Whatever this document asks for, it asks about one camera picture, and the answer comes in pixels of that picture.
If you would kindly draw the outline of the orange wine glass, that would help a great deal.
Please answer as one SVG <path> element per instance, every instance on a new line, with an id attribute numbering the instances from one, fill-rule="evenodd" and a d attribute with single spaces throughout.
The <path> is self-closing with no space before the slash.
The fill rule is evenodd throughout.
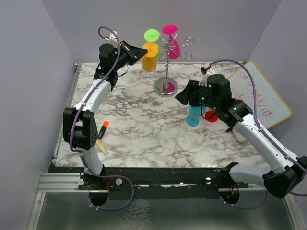
<path id="1" fill-rule="evenodd" d="M 142 48 L 147 50 L 147 53 L 142 58 L 142 69 L 146 72 L 153 72 L 157 66 L 158 46 L 153 42 L 147 42 Z"/>

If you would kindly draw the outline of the green wine glass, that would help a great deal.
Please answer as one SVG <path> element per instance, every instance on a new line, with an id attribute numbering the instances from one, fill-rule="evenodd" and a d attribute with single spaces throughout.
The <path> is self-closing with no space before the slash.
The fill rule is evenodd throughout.
<path id="1" fill-rule="evenodd" d="M 162 54 L 161 52 L 161 47 L 158 44 L 158 40 L 160 38 L 160 33 L 156 29 L 149 29 L 144 33 L 144 39 L 147 42 L 155 43 L 158 47 L 158 53 L 156 55 L 157 59 L 159 59 L 160 55 Z"/>

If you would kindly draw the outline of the blue wine glass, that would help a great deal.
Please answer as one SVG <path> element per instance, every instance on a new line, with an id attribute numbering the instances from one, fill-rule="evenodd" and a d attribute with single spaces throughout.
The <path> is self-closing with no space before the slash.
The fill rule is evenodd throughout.
<path id="1" fill-rule="evenodd" d="M 201 115 L 204 114 L 206 107 L 204 106 L 190 106 L 189 115 L 186 122 L 190 127 L 196 127 L 200 122 Z"/>

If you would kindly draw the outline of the red wine glass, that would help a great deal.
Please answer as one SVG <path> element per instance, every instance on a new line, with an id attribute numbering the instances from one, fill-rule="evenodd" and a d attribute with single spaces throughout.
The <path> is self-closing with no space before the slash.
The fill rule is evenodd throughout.
<path id="1" fill-rule="evenodd" d="M 214 123 L 218 120 L 218 116 L 214 110 L 210 110 L 205 113 L 205 119 L 211 123 Z"/>

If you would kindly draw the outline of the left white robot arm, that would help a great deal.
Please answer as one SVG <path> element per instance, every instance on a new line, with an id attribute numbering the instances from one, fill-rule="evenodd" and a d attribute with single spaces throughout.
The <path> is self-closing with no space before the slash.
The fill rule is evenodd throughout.
<path id="1" fill-rule="evenodd" d="M 63 111 L 63 139 L 69 143 L 71 151 L 79 153 L 85 173 L 91 175 L 89 183 L 95 189 L 105 186 L 106 177 L 101 174 L 104 165 L 95 147 L 98 131 L 94 115 L 114 89 L 117 71 L 125 65 L 134 65 L 147 52 L 125 41 L 121 41 L 117 48 L 110 43 L 102 44 L 99 47 L 100 62 L 89 91 L 73 108 L 67 107 Z"/>

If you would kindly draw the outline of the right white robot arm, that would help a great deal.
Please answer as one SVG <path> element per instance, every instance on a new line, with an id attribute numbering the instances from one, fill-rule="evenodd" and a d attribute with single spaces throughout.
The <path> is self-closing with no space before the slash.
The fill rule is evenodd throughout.
<path id="1" fill-rule="evenodd" d="M 237 182 L 255 184 L 265 187 L 276 198 L 284 198 L 303 180 L 307 173 L 307 158 L 289 151 L 259 123 L 251 108 L 233 98 L 230 82 L 224 75 L 209 76 L 206 85 L 189 80 L 175 98 L 183 105 L 213 109 L 217 117 L 249 141 L 269 165 L 268 168 L 258 168 L 236 163 L 221 174 L 223 186 L 232 187 Z"/>

